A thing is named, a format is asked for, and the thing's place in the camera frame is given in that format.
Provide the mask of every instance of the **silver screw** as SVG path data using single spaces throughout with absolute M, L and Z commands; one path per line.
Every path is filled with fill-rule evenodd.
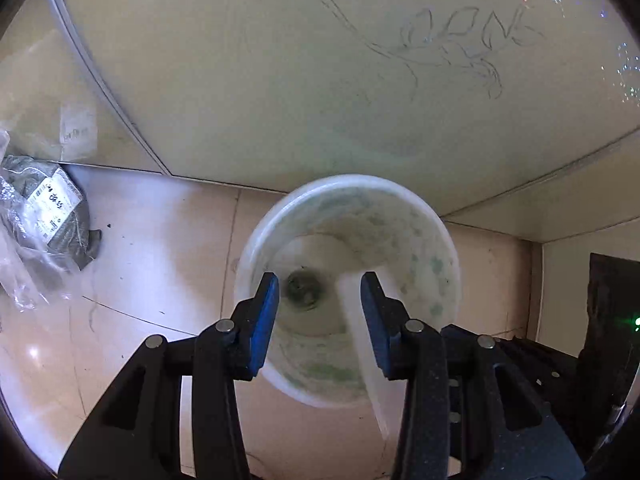
M 410 319 L 404 324 L 404 327 L 414 334 L 419 334 L 424 330 L 424 323 L 419 319 Z
M 150 335 L 145 339 L 145 346 L 147 348 L 158 348 L 162 344 L 162 336 L 155 334 Z
M 216 323 L 216 330 L 223 334 L 228 334 L 236 327 L 236 324 L 230 319 L 221 319 Z
M 495 339 L 490 335 L 479 335 L 478 344 L 482 348 L 493 348 L 495 346 Z

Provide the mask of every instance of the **white label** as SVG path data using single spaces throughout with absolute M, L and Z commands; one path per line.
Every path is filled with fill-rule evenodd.
M 45 178 L 27 199 L 36 211 L 36 228 L 42 239 L 49 241 L 82 200 L 82 193 L 60 168 Z
M 95 109 L 89 105 L 65 104 L 60 107 L 61 160 L 78 160 L 95 154 L 98 126 Z

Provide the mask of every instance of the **gray fabric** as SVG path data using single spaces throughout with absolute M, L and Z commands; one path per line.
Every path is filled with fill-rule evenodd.
M 28 198 L 58 168 L 60 165 L 55 162 L 35 160 L 30 156 L 8 155 L 2 162 L 2 176 L 17 193 Z M 82 200 L 60 226 L 48 246 L 52 253 L 70 256 L 82 270 L 90 261 L 95 260 L 101 239 L 100 230 L 89 231 L 89 205 L 83 193 Z

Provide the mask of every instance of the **white panel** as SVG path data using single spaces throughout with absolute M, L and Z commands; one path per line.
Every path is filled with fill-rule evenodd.
M 589 256 L 640 260 L 640 222 L 544 245 L 538 341 L 577 356 L 587 333 Z
M 17 153 L 159 171 L 74 65 L 47 0 L 27 0 L 0 41 L 0 128 Z
M 638 47 L 606 0 L 65 1 L 183 176 L 373 173 L 444 214 L 640 123 Z
M 640 216 L 640 132 L 596 161 L 447 219 L 546 242 Z

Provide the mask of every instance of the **tile floor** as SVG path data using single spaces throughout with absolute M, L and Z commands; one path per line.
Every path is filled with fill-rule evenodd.
M 233 310 L 247 238 L 280 195 L 129 171 L 72 167 L 88 196 L 100 256 L 67 304 L 18 312 L 0 298 L 0 387 L 31 448 L 54 470 L 86 414 L 146 336 L 199 333 Z M 524 335 L 530 245 L 450 230 L 463 273 L 458 324 Z M 181 455 L 193 474 L 190 381 L 183 383 Z M 383 443 L 369 406 L 320 410 L 264 378 L 236 387 L 247 452 L 278 480 L 375 478 Z

